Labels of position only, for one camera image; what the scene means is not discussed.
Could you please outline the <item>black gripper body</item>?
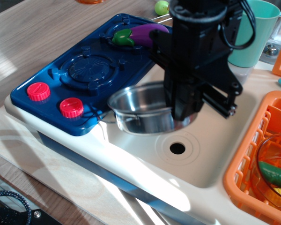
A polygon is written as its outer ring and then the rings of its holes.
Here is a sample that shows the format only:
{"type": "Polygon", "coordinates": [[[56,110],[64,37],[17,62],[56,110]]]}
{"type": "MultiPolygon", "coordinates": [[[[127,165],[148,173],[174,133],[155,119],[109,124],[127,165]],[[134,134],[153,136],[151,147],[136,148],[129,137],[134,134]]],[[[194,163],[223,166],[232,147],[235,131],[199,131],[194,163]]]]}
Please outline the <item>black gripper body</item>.
{"type": "Polygon", "coordinates": [[[237,0],[172,0],[172,31],[152,31],[151,58],[177,82],[202,82],[204,104],[223,117],[235,113],[242,85],[228,66],[243,13],[237,0]]]}

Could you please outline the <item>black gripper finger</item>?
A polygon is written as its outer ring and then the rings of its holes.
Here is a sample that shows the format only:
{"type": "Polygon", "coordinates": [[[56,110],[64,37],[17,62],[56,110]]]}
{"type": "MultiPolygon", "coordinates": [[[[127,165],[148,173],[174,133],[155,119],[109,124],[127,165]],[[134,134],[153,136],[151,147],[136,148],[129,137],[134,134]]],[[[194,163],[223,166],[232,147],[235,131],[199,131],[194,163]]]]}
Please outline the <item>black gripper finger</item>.
{"type": "Polygon", "coordinates": [[[202,82],[174,82],[173,117],[183,121],[186,117],[198,113],[203,107],[200,87],[202,82]]]}
{"type": "Polygon", "coordinates": [[[178,109],[176,99],[177,80],[170,69],[165,70],[163,86],[166,105],[172,108],[173,113],[176,113],[178,109]]]}

